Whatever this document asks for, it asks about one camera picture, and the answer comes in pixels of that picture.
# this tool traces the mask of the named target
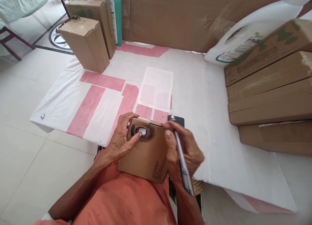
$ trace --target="pen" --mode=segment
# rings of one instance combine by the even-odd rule
[[[176,120],[175,117],[173,116],[173,114],[171,114],[170,119],[171,119],[171,121]],[[184,154],[183,154],[183,150],[182,150],[182,146],[181,146],[181,141],[180,141],[178,132],[176,130],[174,130],[174,133],[175,133],[175,137],[176,137],[177,149],[178,149],[178,154],[179,154],[179,158],[180,158],[180,171],[181,171],[183,188],[190,195],[194,196],[192,182],[191,182],[191,179],[189,177],[188,168],[187,168],[186,163],[185,163]]]

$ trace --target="white tablecloth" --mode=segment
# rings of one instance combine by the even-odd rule
[[[0,0],[0,29],[31,13],[45,0]]]
[[[57,129],[105,146],[120,114],[133,111],[166,121],[167,113],[138,106],[136,99],[146,67],[171,71],[171,112],[185,119],[205,155],[194,178],[225,188],[253,212],[263,211],[255,202],[296,211],[275,154],[241,144],[238,128],[230,124],[222,67],[176,49],[133,43],[117,49],[103,74],[84,69],[74,57],[30,120],[46,132]]]

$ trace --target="hand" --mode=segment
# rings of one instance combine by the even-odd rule
[[[174,184],[181,183],[181,172],[179,166],[179,154],[177,151],[176,138],[173,133],[173,130],[176,130],[179,134],[180,139],[182,140],[182,149],[184,153],[185,162],[188,168],[188,173],[190,178],[193,178],[193,175],[200,164],[204,161],[205,157],[202,151],[197,146],[197,143],[194,139],[193,133],[182,127],[180,124],[169,121],[168,124],[161,124],[165,129],[165,139],[167,143],[167,166],[169,169],[169,174],[171,180]]]
[[[127,153],[129,153],[132,147],[139,142],[140,137],[142,136],[142,132],[136,133],[129,141],[127,141],[126,137],[129,121],[132,118],[137,117],[139,117],[139,115],[133,112],[119,116],[118,123],[110,143],[98,156],[98,159],[95,161],[97,164],[104,164],[105,162],[111,164],[118,161]]]

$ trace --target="brown cardboard sheet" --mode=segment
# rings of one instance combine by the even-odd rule
[[[235,23],[275,1],[122,0],[123,40],[205,53]]]
[[[80,16],[100,22],[106,43],[108,56],[111,59],[116,50],[110,0],[70,0],[66,8],[70,16]]]
[[[163,183],[168,172],[165,129],[158,122],[133,118],[129,124],[127,140],[139,132],[141,127],[147,129],[146,135],[141,136],[133,149],[119,160],[118,170],[155,183]]]
[[[312,119],[312,78],[228,105],[237,126]]]
[[[239,126],[241,143],[270,152],[312,156],[312,120]]]
[[[227,87],[233,103],[312,76],[312,53],[296,52]]]
[[[226,86],[297,51],[312,52],[311,20],[289,21],[227,65],[224,68]]]
[[[98,73],[106,69],[110,60],[99,21],[77,17],[58,30],[85,69]]]

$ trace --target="circular scribble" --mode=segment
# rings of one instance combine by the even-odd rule
[[[136,133],[138,133],[140,128],[146,129],[146,134],[140,137],[140,142],[149,142],[154,138],[155,136],[154,125],[144,123],[144,122],[131,125],[131,129],[130,129],[131,136],[134,136]]]
[[[58,24],[50,31],[49,41],[56,48],[62,50],[71,50],[66,41],[61,36],[60,32],[58,31],[61,24],[62,23]]]

